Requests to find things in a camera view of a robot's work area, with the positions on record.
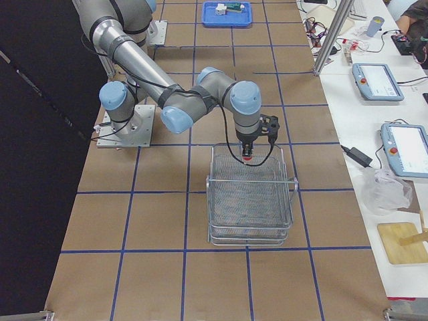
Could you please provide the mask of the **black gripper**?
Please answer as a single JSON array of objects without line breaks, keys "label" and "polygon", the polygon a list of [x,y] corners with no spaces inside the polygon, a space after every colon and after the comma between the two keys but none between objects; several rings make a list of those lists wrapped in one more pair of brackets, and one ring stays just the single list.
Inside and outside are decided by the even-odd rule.
[{"label": "black gripper", "polygon": [[247,144],[248,144],[248,155],[251,156],[253,154],[253,142],[261,136],[258,131],[245,134],[240,131],[235,131],[237,139],[242,143],[242,156],[247,156]]}]

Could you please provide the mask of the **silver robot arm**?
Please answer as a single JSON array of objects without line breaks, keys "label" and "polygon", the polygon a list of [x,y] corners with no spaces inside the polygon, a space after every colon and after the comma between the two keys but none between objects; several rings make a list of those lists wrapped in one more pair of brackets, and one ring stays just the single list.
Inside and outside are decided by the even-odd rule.
[{"label": "silver robot arm", "polygon": [[146,31],[156,11],[156,1],[117,0],[111,6],[125,34],[129,35],[138,47],[146,45]]},{"label": "silver robot arm", "polygon": [[206,67],[190,90],[184,90],[143,48],[156,1],[79,1],[80,25],[90,43],[118,64],[162,108],[161,120],[180,134],[220,106],[233,114],[242,157],[252,157],[261,136],[261,93],[251,81],[237,82]]}]

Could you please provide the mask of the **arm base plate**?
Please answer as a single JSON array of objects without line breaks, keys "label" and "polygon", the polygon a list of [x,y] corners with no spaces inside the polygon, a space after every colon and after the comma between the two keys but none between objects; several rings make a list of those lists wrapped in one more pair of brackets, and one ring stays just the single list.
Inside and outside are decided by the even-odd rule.
[{"label": "arm base plate", "polygon": [[98,136],[101,138],[96,137],[96,146],[98,148],[149,147],[155,111],[155,105],[137,104],[134,107],[133,118],[118,134],[114,129],[119,130],[124,125],[111,126],[110,117],[105,112],[102,123],[108,122],[108,125],[100,127]]},{"label": "arm base plate", "polygon": [[149,47],[160,47],[165,45],[167,37],[168,21],[153,20],[146,31],[146,44]]}]

